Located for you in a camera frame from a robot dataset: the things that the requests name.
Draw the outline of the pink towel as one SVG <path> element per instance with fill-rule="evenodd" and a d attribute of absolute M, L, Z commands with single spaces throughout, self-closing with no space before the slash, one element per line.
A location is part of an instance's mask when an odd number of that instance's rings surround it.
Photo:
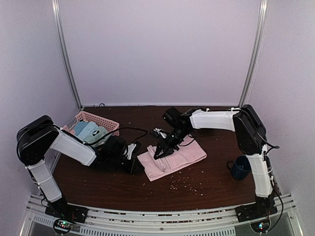
<path fill-rule="evenodd" d="M 150 145 L 147 147 L 147 152 L 137 156 L 149 181 L 172 174 L 207 157 L 198 142 L 189 136 L 184 138 L 179 150 L 172 155 L 155 160 L 155 151 L 156 147 Z"/>

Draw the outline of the pink plastic basket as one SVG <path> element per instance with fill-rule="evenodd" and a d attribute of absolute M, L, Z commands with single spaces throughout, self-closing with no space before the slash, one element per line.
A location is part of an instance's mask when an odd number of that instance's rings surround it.
<path fill-rule="evenodd" d="M 108 132 L 115 130 L 113 133 L 115 136 L 120 135 L 120 132 L 117 131 L 117 129 L 120 127 L 118 122 L 84 111 L 79 112 L 68 124 L 63 127 L 63 129 L 73 135 L 78 135 L 78 132 L 74 130 L 74 127 L 80 122 L 91 122 L 92 124 L 95 124 L 96 127 L 104 127 Z"/>

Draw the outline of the green towel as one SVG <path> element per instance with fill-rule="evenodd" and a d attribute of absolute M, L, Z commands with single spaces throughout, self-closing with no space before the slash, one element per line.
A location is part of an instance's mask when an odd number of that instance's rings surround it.
<path fill-rule="evenodd" d="M 94 129 L 87 137 L 83 139 L 85 143 L 92 144 L 95 141 L 99 140 L 101 137 L 106 135 L 108 133 L 108 130 L 103 127 L 99 126 L 96 129 Z"/>

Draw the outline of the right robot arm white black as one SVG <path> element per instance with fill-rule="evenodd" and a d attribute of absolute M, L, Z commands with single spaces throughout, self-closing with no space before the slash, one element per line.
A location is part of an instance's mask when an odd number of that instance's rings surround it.
<path fill-rule="evenodd" d="M 232 131 L 236 135 L 239 150 L 248 159 L 252 170 L 255 183 L 252 212 L 255 216 L 262 217 L 271 209 L 276 192 L 268 154 L 274 149 L 274 145 L 267 141 L 266 128 L 251 105 L 223 110 L 190 108 L 183 113 L 171 107 L 162 117 L 173 130 L 165 137 L 159 137 L 154 153 L 155 160 L 178 151 L 184 138 L 195 129 Z"/>

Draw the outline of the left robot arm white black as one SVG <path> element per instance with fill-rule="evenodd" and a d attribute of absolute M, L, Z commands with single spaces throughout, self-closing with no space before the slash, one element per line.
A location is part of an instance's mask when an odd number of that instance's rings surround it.
<path fill-rule="evenodd" d="M 115 131 L 91 121 L 82 120 L 68 131 L 54 124 L 49 116 L 41 116 L 21 128 L 16 141 L 18 159 L 59 218 L 67 218 L 71 208 L 46 164 L 47 152 L 63 154 L 99 172 L 122 171 L 131 175 L 144 172 L 137 158 L 141 147 L 138 140 L 129 144 Z"/>

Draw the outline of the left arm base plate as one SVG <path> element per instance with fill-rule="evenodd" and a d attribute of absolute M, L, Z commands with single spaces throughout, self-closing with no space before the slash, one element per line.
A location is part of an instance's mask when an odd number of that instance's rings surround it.
<path fill-rule="evenodd" d="M 45 209 L 45 214 L 70 222 L 85 223 L 88 209 L 86 207 L 68 204 L 47 206 Z"/>

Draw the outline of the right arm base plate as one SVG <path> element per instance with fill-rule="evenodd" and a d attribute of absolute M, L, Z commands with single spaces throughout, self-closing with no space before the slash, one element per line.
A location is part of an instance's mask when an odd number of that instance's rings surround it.
<path fill-rule="evenodd" d="M 253 203 L 241 205 L 235 208 L 238 222 L 252 221 L 259 218 L 267 217 L 270 214 L 278 212 L 276 206 L 265 206 L 264 204 Z"/>

